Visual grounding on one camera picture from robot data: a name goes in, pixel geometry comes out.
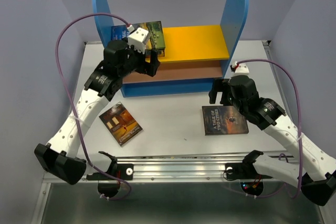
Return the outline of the Three Days to See book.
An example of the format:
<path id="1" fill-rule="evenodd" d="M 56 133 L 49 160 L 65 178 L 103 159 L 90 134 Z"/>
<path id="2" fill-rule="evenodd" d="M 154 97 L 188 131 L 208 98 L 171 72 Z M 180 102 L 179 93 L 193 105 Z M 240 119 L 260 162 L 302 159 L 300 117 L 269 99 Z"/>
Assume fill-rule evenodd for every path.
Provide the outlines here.
<path id="1" fill-rule="evenodd" d="M 165 57 L 165 52 L 164 52 L 164 49 L 147 49 L 146 51 L 145 51 L 145 55 L 146 55 L 146 58 L 150 58 L 150 56 L 151 56 L 151 52 L 152 51 L 155 51 L 155 52 L 157 52 L 157 56 L 158 57 Z"/>

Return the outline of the Animal Farm book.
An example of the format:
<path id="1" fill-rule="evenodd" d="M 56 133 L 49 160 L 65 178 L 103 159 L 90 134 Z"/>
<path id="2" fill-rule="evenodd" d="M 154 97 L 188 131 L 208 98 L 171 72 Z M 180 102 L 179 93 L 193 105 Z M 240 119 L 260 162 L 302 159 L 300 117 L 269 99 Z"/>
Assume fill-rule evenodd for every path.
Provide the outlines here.
<path id="1" fill-rule="evenodd" d="M 165 50 L 165 41 L 161 21 L 133 23 L 135 29 L 141 27 L 150 33 L 150 39 L 146 44 L 146 50 L 156 49 L 160 51 Z M 129 36 L 129 31 L 126 25 L 118 25 L 111 27 L 111 40 L 121 40 Z"/>

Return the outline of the Tale of Two Cities book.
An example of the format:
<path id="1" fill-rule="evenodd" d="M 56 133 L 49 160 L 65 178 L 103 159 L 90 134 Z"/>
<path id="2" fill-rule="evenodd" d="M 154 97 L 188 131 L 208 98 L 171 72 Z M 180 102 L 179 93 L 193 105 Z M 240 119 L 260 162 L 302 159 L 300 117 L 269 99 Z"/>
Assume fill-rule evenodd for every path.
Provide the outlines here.
<path id="1" fill-rule="evenodd" d="M 202 106 L 205 135 L 248 134 L 247 121 L 233 106 Z"/>

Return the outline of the Edward Tulane book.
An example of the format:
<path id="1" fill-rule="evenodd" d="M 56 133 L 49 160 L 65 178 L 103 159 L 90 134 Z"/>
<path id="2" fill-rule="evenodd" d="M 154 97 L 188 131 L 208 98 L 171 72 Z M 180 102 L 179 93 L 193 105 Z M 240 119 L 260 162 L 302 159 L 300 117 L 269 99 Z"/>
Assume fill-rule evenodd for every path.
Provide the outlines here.
<path id="1" fill-rule="evenodd" d="M 120 147 L 143 131 L 140 124 L 121 102 L 103 112 L 99 118 Z"/>

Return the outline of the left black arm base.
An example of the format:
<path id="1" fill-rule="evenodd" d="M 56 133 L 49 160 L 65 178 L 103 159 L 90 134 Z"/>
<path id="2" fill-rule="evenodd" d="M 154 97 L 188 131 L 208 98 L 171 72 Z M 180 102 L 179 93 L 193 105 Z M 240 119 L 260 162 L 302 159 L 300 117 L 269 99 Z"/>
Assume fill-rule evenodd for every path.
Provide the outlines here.
<path id="1" fill-rule="evenodd" d="M 86 180 L 97 182 L 97 191 L 102 199 L 107 201 L 125 199 L 132 190 L 129 182 L 133 179 L 134 165 L 131 163 L 118 164 L 111 171 L 116 179 L 96 172 L 86 175 Z"/>

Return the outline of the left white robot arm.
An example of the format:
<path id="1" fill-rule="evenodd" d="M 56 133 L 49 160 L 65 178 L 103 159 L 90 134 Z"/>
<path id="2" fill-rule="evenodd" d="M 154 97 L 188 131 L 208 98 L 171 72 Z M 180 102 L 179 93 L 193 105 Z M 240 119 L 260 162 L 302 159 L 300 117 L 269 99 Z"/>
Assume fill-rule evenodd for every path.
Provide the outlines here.
<path id="1" fill-rule="evenodd" d="M 109 42 L 103 51 L 103 60 L 85 82 L 64 124 L 46 144 L 35 147 L 34 154 L 42 168 L 70 185 L 80 181 L 93 163 L 88 153 L 84 159 L 77 154 L 80 148 L 85 148 L 83 138 L 96 117 L 121 89 L 126 76 L 137 72 L 153 77 L 159 66 L 155 49 L 147 59 L 145 53 L 138 52 L 125 40 Z"/>

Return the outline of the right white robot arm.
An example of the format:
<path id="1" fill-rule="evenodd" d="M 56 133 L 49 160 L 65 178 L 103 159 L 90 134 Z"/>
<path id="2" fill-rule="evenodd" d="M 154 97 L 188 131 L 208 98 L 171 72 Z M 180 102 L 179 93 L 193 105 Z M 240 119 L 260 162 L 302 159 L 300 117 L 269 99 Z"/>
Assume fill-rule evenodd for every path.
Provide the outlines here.
<path id="1" fill-rule="evenodd" d="M 240 163 L 228 163 L 228 180 L 275 178 L 298 188 L 318 206 L 325 206 L 335 194 L 335 158 L 322 151 L 293 123 L 285 110 L 274 100 L 259 96 L 253 79 L 245 75 L 230 79 L 215 79 L 209 92 L 209 102 L 232 105 L 261 131 L 274 138 L 299 162 L 286 163 L 251 151 Z"/>

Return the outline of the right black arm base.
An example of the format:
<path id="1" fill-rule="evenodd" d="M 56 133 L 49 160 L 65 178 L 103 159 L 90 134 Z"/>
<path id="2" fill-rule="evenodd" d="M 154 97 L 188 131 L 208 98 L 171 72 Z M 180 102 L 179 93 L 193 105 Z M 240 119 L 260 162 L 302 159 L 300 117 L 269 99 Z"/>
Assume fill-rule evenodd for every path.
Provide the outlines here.
<path id="1" fill-rule="evenodd" d="M 272 179 L 259 174 L 250 163 L 226 163 L 223 178 L 229 182 L 239 181 L 243 193 L 247 196 L 259 197 L 264 190 L 264 179 Z"/>

